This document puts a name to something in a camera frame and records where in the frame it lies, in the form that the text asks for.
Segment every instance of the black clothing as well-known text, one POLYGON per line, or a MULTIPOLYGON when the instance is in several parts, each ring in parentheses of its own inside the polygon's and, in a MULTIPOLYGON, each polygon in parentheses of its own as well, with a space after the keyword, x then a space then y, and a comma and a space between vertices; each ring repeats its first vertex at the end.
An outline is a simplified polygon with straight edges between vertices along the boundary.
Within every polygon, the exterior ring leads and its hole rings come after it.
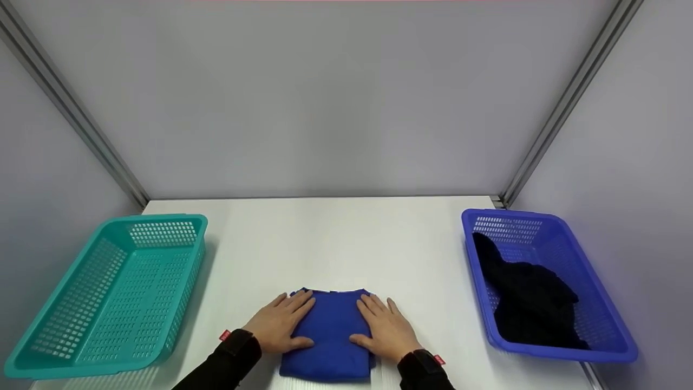
POLYGON ((498 332, 513 343, 590 349, 574 329, 577 295, 540 265, 503 261, 485 235, 472 234, 484 279, 500 297, 493 316, 498 332))
MULTIPOLYGON (((207 360, 175 385, 173 390, 235 389, 262 355, 260 344, 255 337, 251 337, 244 348, 235 355, 225 348, 225 344, 231 345, 238 341, 239 337, 246 335, 247 332, 244 330, 233 331, 207 360)), ((444 371, 429 373, 419 359, 421 357, 417 358, 413 353, 409 353, 397 364, 397 369, 402 375, 402 390, 454 390, 444 371)), ((438 364, 432 357, 430 359, 433 364, 438 364)))

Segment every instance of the white tabletop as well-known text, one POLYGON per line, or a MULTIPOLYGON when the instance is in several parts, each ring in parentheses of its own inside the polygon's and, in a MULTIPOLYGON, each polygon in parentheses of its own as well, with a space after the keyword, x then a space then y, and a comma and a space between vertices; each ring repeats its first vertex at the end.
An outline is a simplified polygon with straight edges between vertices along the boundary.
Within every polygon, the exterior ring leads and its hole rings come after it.
MULTIPOLYGON (((446 362, 458 390, 588 390, 578 363, 503 353, 486 341, 462 246, 460 214, 492 208, 488 196, 152 201, 145 214, 209 219, 208 255, 171 358, 158 367, 107 377, 38 381, 34 390, 170 389, 282 291, 365 288, 392 297, 419 341, 446 362)), ((371 384, 396 390, 393 366, 371 384)), ((246 389, 338 389, 277 375, 263 357, 246 389)))

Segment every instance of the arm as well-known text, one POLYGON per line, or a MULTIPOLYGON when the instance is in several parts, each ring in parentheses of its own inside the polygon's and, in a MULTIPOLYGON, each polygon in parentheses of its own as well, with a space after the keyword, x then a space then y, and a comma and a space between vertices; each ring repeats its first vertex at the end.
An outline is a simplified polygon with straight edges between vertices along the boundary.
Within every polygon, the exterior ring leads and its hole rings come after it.
POLYGON ((234 389, 261 356, 260 343, 253 334, 236 329, 173 389, 234 389))
POLYGON ((313 346, 307 337, 294 337, 299 321, 313 308, 312 291, 291 298, 279 295, 260 309, 242 329, 234 330, 201 365, 173 390, 235 389, 263 353, 284 353, 313 346))
POLYGON ((392 299, 388 298, 385 306, 375 294, 361 295, 356 305, 373 337, 353 334, 349 340, 374 355, 398 363, 402 390, 454 390, 445 370, 419 344, 414 329, 392 299))

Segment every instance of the metal frame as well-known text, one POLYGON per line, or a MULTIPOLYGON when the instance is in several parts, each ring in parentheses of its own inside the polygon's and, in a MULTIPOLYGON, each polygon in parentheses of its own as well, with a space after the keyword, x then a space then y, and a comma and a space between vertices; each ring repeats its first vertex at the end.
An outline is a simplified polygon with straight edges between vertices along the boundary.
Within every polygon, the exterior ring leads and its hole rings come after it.
POLYGON ((106 171, 142 210, 150 200, 94 118, 59 73, 9 0, 0 0, 0 37, 106 171))
POLYGON ((642 2, 643 0, 619 0, 616 7, 611 11, 611 15, 606 20, 597 39, 592 43, 590 50, 582 60, 563 95, 561 95, 544 127, 539 131, 517 172, 501 193, 500 198, 506 207, 510 207, 517 199, 544 153, 549 149, 556 134, 563 127, 568 115, 570 115, 577 101, 582 97, 587 86, 590 85, 595 74, 599 71, 618 38, 623 34, 623 30, 633 19, 642 2))
MULTIPOLYGON (((582 97, 643 1, 618 1, 597 39, 551 111, 548 120, 537 133, 536 139, 517 171, 501 195, 491 196, 495 208, 505 209, 512 206, 577 101, 582 97)), ((150 200, 149 195, 103 134, 85 105, 59 73, 58 68, 53 64, 9 0, 0 0, 0 37, 123 191, 144 209, 150 200)), ((581 362, 580 365, 594 390, 606 390, 606 386, 600 380, 592 364, 581 362)))

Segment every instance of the basket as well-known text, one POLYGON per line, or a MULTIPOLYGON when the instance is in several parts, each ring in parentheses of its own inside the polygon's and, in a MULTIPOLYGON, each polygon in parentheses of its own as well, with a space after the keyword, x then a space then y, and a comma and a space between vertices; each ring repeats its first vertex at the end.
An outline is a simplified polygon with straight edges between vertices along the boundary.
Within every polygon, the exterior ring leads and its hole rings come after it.
POLYGON ((108 375, 170 356, 204 257, 203 215, 96 229, 5 363, 10 378, 108 375))
POLYGON ((638 348, 604 286, 562 219, 534 212, 469 209, 462 213, 466 252, 489 343, 511 353, 580 362, 634 362, 638 348), (489 237, 507 262, 540 264, 555 272, 579 297, 575 330, 591 350, 511 343, 498 333, 493 312, 498 296, 486 285, 473 232, 489 237))

